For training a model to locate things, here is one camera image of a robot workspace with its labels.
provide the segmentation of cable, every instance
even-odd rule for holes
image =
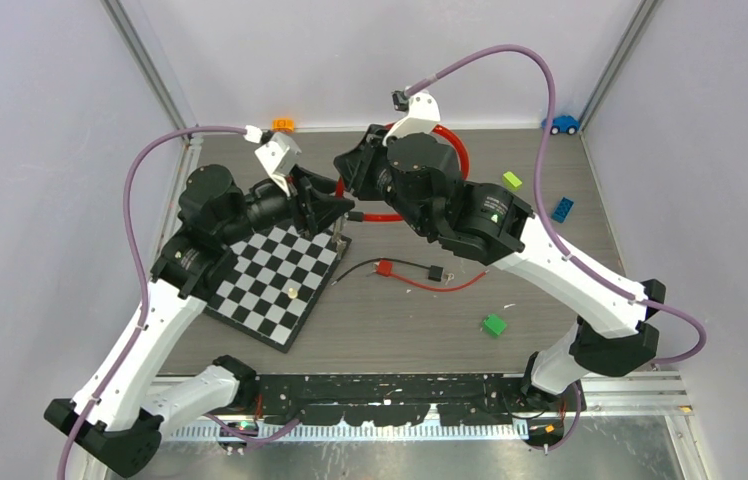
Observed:
[[[254,450],[258,450],[259,448],[264,447],[265,445],[273,442],[274,440],[277,440],[278,438],[288,435],[289,432],[294,430],[294,428],[300,424],[300,419],[293,418],[289,423],[285,424],[283,428],[277,430],[271,436],[268,436],[265,438],[254,438],[254,437],[249,437],[247,435],[244,435],[241,432],[237,431],[236,429],[230,427],[229,425],[224,423],[223,420],[216,417],[215,415],[208,413],[204,416],[212,420],[213,422],[217,423],[221,427],[221,429],[224,430],[224,432],[227,433],[228,435],[236,437],[239,440],[245,442],[246,447],[242,453],[250,453]]]
[[[392,277],[392,278],[396,278],[396,279],[398,279],[398,280],[400,280],[400,281],[402,281],[404,283],[408,283],[408,284],[412,285],[413,287],[418,287],[418,288],[421,288],[421,289],[424,289],[424,290],[429,290],[431,292],[450,293],[450,292],[456,292],[458,290],[462,290],[463,288],[468,288],[471,285],[474,285],[474,283],[476,283],[477,280],[480,280],[481,278],[485,277],[487,273],[489,273],[489,271],[485,270],[483,272],[478,273],[477,276],[475,276],[471,280],[463,283],[462,285],[457,285],[456,287],[445,287],[445,288],[431,287],[429,285],[424,285],[423,283],[418,283],[418,282],[416,282],[414,280],[410,280],[410,279],[408,279],[406,277],[402,277],[402,276],[398,275],[397,273],[390,273],[388,276]]]
[[[519,417],[518,415],[512,413],[512,410],[510,410],[509,404],[506,401],[506,396],[502,396],[501,399],[504,401],[503,402],[504,403],[504,408],[506,408],[507,413],[512,418],[517,418],[519,420],[535,420],[535,419],[541,417],[542,415],[548,413],[548,409],[546,408],[546,409],[542,410],[541,412],[537,413],[536,415],[533,415],[532,417]]]
[[[406,261],[406,260],[401,260],[399,258],[385,258],[385,257],[372,258],[370,260],[365,260],[365,261],[359,262],[356,265],[354,265],[354,266],[350,267],[349,269],[345,270],[345,272],[342,273],[341,275],[339,275],[338,278],[336,278],[335,280],[333,280],[333,283],[331,283],[330,285],[335,285],[335,284],[339,283],[340,281],[342,281],[343,278],[345,278],[346,276],[348,276],[348,274],[350,272],[352,272],[352,271],[354,271],[354,270],[356,270],[356,269],[358,269],[360,267],[364,267],[365,265],[368,265],[370,263],[382,262],[383,260],[386,260],[388,262],[393,262],[393,263],[400,263],[400,264],[403,264],[403,265],[409,265],[411,267],[418,267],[418,268],[421,268],[421,269],[424,269],[424,270],[429,270],[431,268],[429,265],[421,265],[420,263],[409,262],[409,261]]]
[[[704,348],[704,345],[706,345],[707,343],[707,332],[704,329],[704,326],[701,324],[700,321],[698,321],[697,319],[695,319],[693,316],[689,315],[686,312],[683,312],[677,308],[670,307],[668,305],[665,305],[659,302],[655,302],[653,300],[649,300],[649,299],[636,300],[636,296],[634,294],[620,287],[617,287],[611,281],[601,276],[601,274],[589,268],[589,266],[583,263],[582,260],[580,260],[576,256],[571,255],[571,251],[568,249],[568,247],[565,246],[565,244],[562,242],[557,232],[554,230],[554,227],[551,224],[551,220],[550,218],[548,218],[548,212],[545,210],[545,206],[542,202],[542,163],[545,160],[545,151],[547,150],[547,147],[548,147],[548,139],[550,138],[551,127],[553,126],[552,125],[553,116],[554,116],[554,110],[556,108],[556,87],[554,85],[554,78],[553,78],[553,75],[551,74],[551,70],[548,67],[548,64],[545,62],[545,60],[541,56],[539,56],[538,53],[534,52],[533,50],[529,48],[522,47],[520,45],[497,45],[494,47],[485,48],[478,52],[472,53],[471,55],[468,55],[465,58],[462,58],[461,60],[456,61],[455,63],[449,65],[448,67],[439,71],[435,75],[425,78],[424,80],[421,80],[415,83],[411,87],[407,88],[405,90],[405,93],[407,96],[415,95],[419,91],[429,87],[430,85],[436,83],[437,81],[450,75],[451,73],[459,70],[460,68],[468,65],[471,62],[474,62],[475,60],[479,60],[488,55],[492,55],[496,53],[503,53],[503,52],[520,53],[522,55],[529,57],[542,70],[542,73],[545,76],[545,81],[548,84],[548,117],[547,117],[547,121],[545,122],[545,128],[542,132],[542,140],[539,143],[539,151],[536,153],[536,167],[535,167],[535,173],[533,175],[533,195],[534,195],[534,199],[536,203],[536,210],[539,213],[539,220],[541,221],[542,226],[545,229],[545,232],[548,234],[548,237],[550,237],[551,242],[553,242],[553,244],[560,250],[560,252],[562,252],[563,257],[571,260],[571,263],[573,263],[583,273],[585,273],[586,275],[591,277],[593,280],[600,283],[601,285],[603,285],[604,287],[606,287],[607,289],[609,289],[616,295],[621,296],[625,300],[635,301],[646,307],[654,308],[654,309],[666,312],[670,315],[674,315],[675,317],[680,318],[681,320],[687,322],[698,332],[698,341],[691,349],[689,349],[688,351],[680,355],[675,355],[673,357],[655,359],[654,363],[657,363],[657,364],[675,363],[675,362],[686,360],[696,355],[698,352],[700,352]]]
[[[136,321],[135,330],[133,331],[129,340],[127,340],[127,343],[124,345],[124,349],[121,350],[121,353],[118,354],[118,357],[112,363],[112,366],[109,368],[109,371],[106,372],[106,374],[103,376],[103,379],[100,381],[97,388],[91,394],[92,398],[88,399],[88,402],[86,403],[85,407],[83,407],[82,412],[77,417],[77,420],[74,422],[73,427],[71,427],[71,431],[68,433],[68,438],[65,440],[65,445],[62,447],[62,455],[59,457],[59,466],[57,467],[57,470],[56,470],[56,478],[58,480],[65,480],[65,475],[68,469],[68,458],[71,455],[71,448],[74,445],[74,440],[76,440],[77,435],[79,434],[80,428],[82,428],[83,424],[85,423],[85,420],[88,418],[89,414],[91,414],[91,410],[97,404],[97,401],[100,398],[100,395],[106,390],[106,387],[109,385],[109,382],[112,381],[112,378],[118,372],[118,369],[121,368],[121,365],[124,363],[124,360],[126,360],[130,351],[132,351],[133,346],[135,346],[136,341],[138,341],[138,336],[141,334],[142,331],[144,331],[143,327],[144,327],[145,322],[147,321],[148,305],[150,304],[150,295],[147,291],[147,275],[144,273],[144,266],[141,263],[141,256],[139,255],[138,245],[136,244],[135,232],[133,231],[132,214],[130,213],[130,194],[132,192],[133,179],[135,178],[136,171],[138,170],[139,165],[141,165],[141,162],[143,162],[144,159],[147,157],[147,155],[159,145],[162,145],[163,143],[167,141],[182,137],[184,135],[191,135],[194,133],[209,133],[209,132],[237,133],[240,135],[244,135],[245,133],[247,133],[247,130],[245,130],[244,128],[239,128],[239,127],[222,127],[222,126],[191,127],[191,128],[183,128],[180,130],[175,130],[171,133],[165,134],[157,138],[156,140],[150,142],[146,147],[144,147],[141,150],[141,152],[139,152],[139,154],[136,156],[135,160],[133,160],[132,165],[130,165],[130,169],[127,171],[127,179],[126,179],[126,182],[124,183],[124,199],[123,199],[124,200],[123,201],[124,228],[127,234],[127,243],[129,243],[129,246],[130,246],[130,254],[132,255],[133,263],[135,264],[135,268],[136,268],[136,273],[138,274],[139,288],[141,292],[141,304],[140,304],[139,318],[138,318],[138,321]]]
[[[384,125],[383,128],[392,128],[394,123]],[[468,149],[465,148],[465,144],[457,136],[457,134],[450,131],[448,128],[441,125],[433,127],[433,133],[441,136],[456,150],[457,157],[459,158],[459,170],[462,172],[462,178],[468,178],[468,171],[471,169],[471,161],[468,157]],[[336,185],[336,196],[341,198],[344,196],[345,184],[341,177]],[[397,213],[365,213],[362,215],[363,222],[375,222],[375,223],[386,223],[386,222],[401,222],[403,217]]]
[[[574,388],[574,402],[576,405],[574,408],[574,420],[571,421],[571,426],[568,428],[568,431],[565,432],[565,435],[562,436],[560,441],[548,447],[549,452],[553,452],[554,450],[560,448],[566,441],[568,441],[568,439],[571,437],[571,434],[574,433],[574,429],[577,428],[577,424],[580,423],[580,387],[577,386],[577,383],[572,383],[571,386]]]

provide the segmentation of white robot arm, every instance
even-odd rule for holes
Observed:
[[[220,165],[189,176],[179,199],[183,225],[151,269],[143,327],[138,326],[139,308],[92,378],[72,398],[55,399],[45,411],[45,419],[66,435],[79,422],[75,442],[123,477],[144,468],[165,436],[214,409],[248,406],[258,394],[253,369],[222,356],[187,382],[148,395],[174,344],[235,266],[229,245],[284,221],[292,221],[304,237],[312,236],[353,208],[352,200],[332,195],[335,181],[294,164],[300,150],[291,138],[275,133],[260,143],[257,157],[270,179],[248,193]],[[127,350],[136,329],[141,333]],[[128,352],[123,363],[94,398],[123,352]],[[94,406],[83,419],[90,400]]]
[[[396,91],[392,99],[406,116],[390,129],[371,125],[359,145],[334,161],[347,191],[385,201],[428,242],[522,277],[578,313],[563,338],[531,357],[522,405],[543,409],[588,372],[623,376],[656,356],[659,332],[645,323],[655,312],[637,301],[662,302],[661,283],[614,274],[563,240],[571,255],[637,301],[589,278],[554,245],[527,203],[499,185],[461,178],[454,150],[430,136],[440,118],[432,96]]]

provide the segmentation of gray table surface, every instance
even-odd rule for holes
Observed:
[[[518,195],[531,205],[533,162],[539,130],[457,132],[471,154],[470,180],[500,182],[513,171],[525,183]],[[300,133],[299,164],[335,178],[333,158],[353,148],[361,133]],[[200,164],[229,167],[247,188],[265,178],[254,145],[238,136],[210,136]],[[595,179],[579,138],[551,138],[543,169],[545,205],[552,211],[562,196],[574,207],[557,230],[610,269],[621,272]],[[368,212],[389,211],[363,204]],[[436,244],[417,237],[407,225],[351,223],[353,239],[339,272],[372,257],[397,257],[436,264],[453,272],[452,285],[484,270]],[[198,317],[174,347],[163,374],[195,374],[219,355],[232,355],[262,373],[432,373],[522,372],[528,357],[553,344],[571,326],[575,314],[529,282],[492,270],[477,284],[454,293],[432,293],[360,269],[328,286],[287,354],[280,353],[206,315]],[[396,272],[423,280],[423,271],[396,266]],[[506,331],[492,338],[481,321],[495,313]]]

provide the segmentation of white wall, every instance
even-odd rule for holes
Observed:
[[[535,49],[578,116],[638,4],[632,0],[132,0],[144,7],[201,124],[367,126],[390,92],[500,43]],[[497,56],[433,87],[448,126],[535,126],[547,94],[527,59]]]
[[[713,478],[748,479],[748,2],[664,2],[587,139],[628,271],[706,322],[680,370]]]
[[[101,4],[0,2],[0,478],[53,478],[70,397],[129,321],[129,163],[170,130]],[[149,258],[181,147],[149,158],[133,219]]]

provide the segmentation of metal floor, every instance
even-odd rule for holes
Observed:
[[[512,170],[524,180],[519,195],[533,204],[530,181],[539,130],[457,132],[471,154],[470,180],[500,182]],[[333,157],[353,148],[361,133],[305,133],[295,140],[303,149],[300,165],[336,177]],[[207,137],[200,164],[231,169],[244,188],[265,178],[254,145],[239,136]],[[544,169],[545,205],[553,209],[562,196],[574,200],[562,236],[587,254],[620,271],[595,179],[578,137],[550,140]],[[388,211],[382,204],[362,210]],[[438,245],[417,237],[407,225],[351,223],[353,239],[339,272],[373,257],[397,257],[436,264],[453,272],[451,285],[463,283],[484,267],[460,260]],[[215,357],[229,354],[262,373],[413,373],[521,372],[527,358],[550,346],[575,319],[570,309],[527,281],[492,270],[470,288],[434,294],[360,269],[327,287],[287,354],[280,353],[222,323],[201,315],[184,333],[162,373],[195,374]],[[417,280],[423,271],[396,266]],[[480,322],[496,313],[508,323],[497,339],[480,331]]]
[[[227,480],[681,479],[664,417],[587,417],[548,456],[520,441],[277,443],[227,456],[213,443],[166,442],[135,478]]]

